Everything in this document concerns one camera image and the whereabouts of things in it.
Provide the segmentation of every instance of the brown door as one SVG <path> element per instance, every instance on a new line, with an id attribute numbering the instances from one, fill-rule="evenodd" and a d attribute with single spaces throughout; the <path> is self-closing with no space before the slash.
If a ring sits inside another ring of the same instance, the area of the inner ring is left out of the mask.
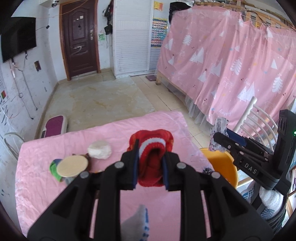
<path id="1" fill-rule="evenodd" d="M 89 0 L 80 6 L 83 2 L 62 6 L 62 13 L 65 13 L 62 15 L 64 49 L 70 77 L 98 71 L 94 29 L 95 0 Z"/>

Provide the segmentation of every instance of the white wall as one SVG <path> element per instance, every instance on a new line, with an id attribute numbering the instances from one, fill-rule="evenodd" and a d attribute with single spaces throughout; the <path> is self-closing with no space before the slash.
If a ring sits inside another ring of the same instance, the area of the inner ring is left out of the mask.
<path id="1" fill-rule="evenodd" d="M 36 3 L 36 0 L 26 0 L 19 6 L 14 16 L 46 18 L 48 16 L 48 9 L 39 6 Z M 47 26 L 47 24 L 48 19 L 36 19 L 36 29 Z M 3 63 L 0 50 L 0 81 L 4 81 L 6 93 L 9 98 L 5 104 L 2 103 L 2 107 L 5 109 L 7 106 L 7 115 L 8 117 L 11 117 L 11 119 L 8 120 L 8 123 L 5 124 L 4 113 L 2 111 L 0 112 L 0 135 L 2 137 L 7 132 L 16 131 L 24 136 L 26 141 L 34 139 L 45 104 L 57 83 L 49 47 L 48 30 L 46 28 L 36 31 L 36 42 L 37 47 L 28 50 L 28 60 L 26 60 L 25 63 L 24 75 L 38 110 L 36 110 L 33 105 L 22 73 L 15 70 L 16 82 L 20 92 L 23 93 L 22 99 L 24 100 L 30 115 L 34 118 L 33 120 L 29 118 L 23 102 L 18 97 L 16 85 L 9 66 L 11 61 Z M 14 58 L 17 67 L 20 69 L 23 68 L 24 58 L 24 53 L 19 54 Z M 36 71 L 34 65 L 35 61 L 40 62 L 41 70 L 39 72 Z M 16 162 L 4 148 L 1 137 L 0 142 L 0 201 L 12 221 L 19 226 L 15 208 Z"/>
<path id="2" fill-rule="evenodd" d="M 108 7 L 110 0 L 99 0 L 98 1 L 98 35 L 105 34 L 104 27 L 107 26 L 107 18 L 103 16 L 103 11 Z M 99 41 L 99 59 L 101 69 L 110 68 L 110 53 L 109 48 L 112 45 L 110 35 L 105 35 L 104 41 Z"/>
<path id="3" fill-rule="evenodd" d="M 99 61 L 100 68 L 106 69 L 110 68 L 110 38 L 107 40 L 107 36 L 105 35 L 104 41 L 99 41 L 99 34 L 105 34 L 104 27 L 107 26 L 107 18 L 103 16 L 103 10 L 107 8 L 110 0 L 99 0 L 98 1 L 98 46 L 99 46 Z M 60 5 L 50 8 L 49 15 L 50 17 L 59 15 Z M 52 52 L 52 60 L 54 63 L 54 70 L 57 75 L 58 81 L 66 79 L 66 71 L 62 58 L 62 49 L 61 42 L 59 37 L 59 16 L 49 19 L 49 44 Z"/>
<path id="4" fill-rule="evenodd" d="M 49 18 L 48 23 L 48 25 L 50 26 L 50 28 L 48 29 L 50 51 L 52 54 L 52 61 L 58 81 L 67 78 L 62 56 L 61 41 L 59 36 L 59 7 L 60 5 L 57 5 L 56 7 L 52 7 L 49 9 L 49 16 L 55 17 Z"/>

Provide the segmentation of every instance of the small flag sticker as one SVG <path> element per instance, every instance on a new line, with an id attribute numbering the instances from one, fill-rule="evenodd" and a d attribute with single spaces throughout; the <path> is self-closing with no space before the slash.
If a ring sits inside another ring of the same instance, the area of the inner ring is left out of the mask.
<path id="1" fill-rule="evenodd" d="M 1 97 L 2 97 L 2 99 L 4 99 L 4 98 L 6 97 L 6 93 L 5 93 L 5 91 L 2 91 L 2 93 L 1 93 Z"/>

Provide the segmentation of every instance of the white wardrobe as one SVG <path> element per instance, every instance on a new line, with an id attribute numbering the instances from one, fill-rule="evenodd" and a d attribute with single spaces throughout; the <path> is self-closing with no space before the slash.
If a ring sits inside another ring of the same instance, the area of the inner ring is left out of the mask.
<path id="1" fill-rule="evenodd" d="M 168 19 L 170 3 L 158 0 L 163 10 L 154 10 L 154 0 L 115 0 L 110 62 L 116 78 L 155 73 L 160 49 L 151 47 L 152 21 Z"/>

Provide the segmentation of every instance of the tiled floor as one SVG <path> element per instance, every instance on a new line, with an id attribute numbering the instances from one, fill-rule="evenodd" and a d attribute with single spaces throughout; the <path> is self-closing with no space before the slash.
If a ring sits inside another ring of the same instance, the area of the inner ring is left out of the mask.
<path id="1" fill-rule="evenodd" d="M 144 75 L 116 80 L 112 72 L 104 72 L 61 83 L 45 120 L 64 114 L 68 117 L 68 131 L 76 131 L 153 111 L 182 112 L 192 142 L 198 148 L 209 146 L 210 137 L 188 116 L 183 102 L 163 84 L 156 85 Z"/>
<path id="2" fill-rule="evenodd" d="M 178 97 L 170 93 L 163 84 L 156 85 L 155 81 L 149 81 L 145 75 L 131 78 L 151 102 L 155 110 L 180 111 L 183 113 L 188 129 L 192 135 L 192 142 L 198 148 L 209 146 L 210 137 L 203 133 L 198 125 L 194 123 L 194 120 L 188 116 L 187 107 Z"/>
<path id="3" fill-rule="evenodd" d="M 70 132 L 154 111 L 153 105 L 130 77 L 116 80 L 107 72 L 60 84 L 44 119 L 65 115 Z"/>

